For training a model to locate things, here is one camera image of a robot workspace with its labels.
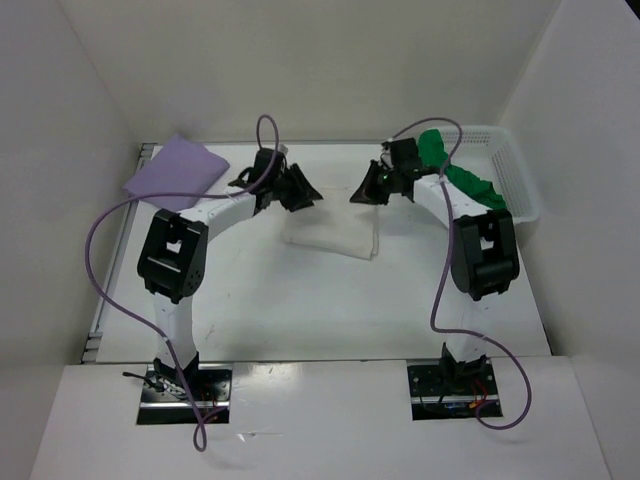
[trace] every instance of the red wire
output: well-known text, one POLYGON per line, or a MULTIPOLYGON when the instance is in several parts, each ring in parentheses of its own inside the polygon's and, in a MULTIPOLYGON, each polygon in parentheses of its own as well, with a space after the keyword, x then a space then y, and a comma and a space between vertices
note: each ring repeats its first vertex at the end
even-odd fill
POLYGON ((484 386, 484 383, 482 383, 480 380, 478 380, 476 378, 476 383, 478 384, 478 386, 480 387, 480 389, 482 390, 482 393, 484 394, 484 397, 482 398, 482 402, 485 402, 487 400, 487 397, 489 396, 489 392, 487 392, 486 387, 484 386))
MULTIPOLYGON (((200 398, 202 399, 203 402, 205 401, 204 390, 202 389, 202 387, 200 387, 200 398)), ((209 413, 209 407, 205 406, 204 411, 205 413, 209 413)))

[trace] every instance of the white wall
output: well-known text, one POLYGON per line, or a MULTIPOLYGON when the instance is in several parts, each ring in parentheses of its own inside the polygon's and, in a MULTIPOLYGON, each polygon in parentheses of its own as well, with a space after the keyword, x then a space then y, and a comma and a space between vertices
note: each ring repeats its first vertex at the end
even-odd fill
POLYGON ((564 0, 502 123, 544 199, 523 257, 614 478, 640 456, 640 21, 624 0, 564 0))
POLYGON ((497 122, 557 0, 61 0, 139 139, 497 122))
MULTIPOLYGON (((136 147, 56 2, 0 3, 0 476, 28 478, 95 295, 82 245, 136 147)), ((104 268, 119 220, 96 244, 104 268)))

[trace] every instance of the green cloth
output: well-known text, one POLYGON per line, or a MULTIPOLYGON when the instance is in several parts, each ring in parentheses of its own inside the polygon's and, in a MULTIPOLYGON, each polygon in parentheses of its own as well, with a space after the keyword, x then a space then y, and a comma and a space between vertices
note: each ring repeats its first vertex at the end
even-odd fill
MULTIPOLYGON (((425 167, 442 167, 448 156, 444 150, 444 142, 438 130, 427 130, 420 135, 418 151, 420 152, 422 165, 425 167)), ((499 195, 493 189, 493 183, 482 180, 473 173, 456 165, 449 165, 444 173, 458 190, 466 193, 476 202, 492 210, 507 208, 502 195, 499 195)))

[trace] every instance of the white table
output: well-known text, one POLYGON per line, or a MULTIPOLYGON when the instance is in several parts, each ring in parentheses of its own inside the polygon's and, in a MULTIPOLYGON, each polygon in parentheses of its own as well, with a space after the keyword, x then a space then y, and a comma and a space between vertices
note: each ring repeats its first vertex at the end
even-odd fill
MULTIPOLYGON (((289 145, 312 185, 355 190, 379 146, 289 145)), ((231 168, 219 192, 253 164, 256 146, 212 145, 231 168)), ((464 149, 456 164, 471 170, 464 149)), ((152 319, 136 263, 156 209, 137 205, 109 284, 114 298, 152 319)), ((194 339, 203 361, 306 361, 436 358, 443 337, 428 315, 446 251, 447 232, 426 210, 404 198, 379 208, 380 247, 372 261, 285 245, 285 212, 272 205, 209 246, 205 279, 194 299, 194 339)), ((438 322, 453 326, 465 297, 447 286, 438 322)), ((499 305, 492 334, 518 356, 550 355, 524 266, 499 305)), ((150 362, 154 333, 105 306, 98 362, 150 362)), ((490 350, 491 355, 502 355, 490 350)))
MULTIPOLYGON (((121 372, 143 366, 67 367, 31 480, 608 479, 570 361, 522 363, 533 403, 508 432, 412 421, 403 361, 236 364, 230 423, 207 427, 203 454, 191 425, 135 425, 140 384, 121 372)), ((508 359, 494 369, 513 419, 522 379, 508 359)))

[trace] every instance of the white plastic basket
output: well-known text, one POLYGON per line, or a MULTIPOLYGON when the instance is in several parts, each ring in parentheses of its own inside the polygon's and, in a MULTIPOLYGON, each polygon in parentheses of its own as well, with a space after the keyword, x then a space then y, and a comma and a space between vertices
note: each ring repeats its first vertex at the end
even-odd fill
MULTIPOLYGON (((458 138, 455 127, 434 127, 449 151, 458 138)), ((475 173, 493 186, 507 203, 514 224, 540 215, 540 201, 531 173, 515 138, 501 127, 463 126, 462 143, 452 163, 475 173)))

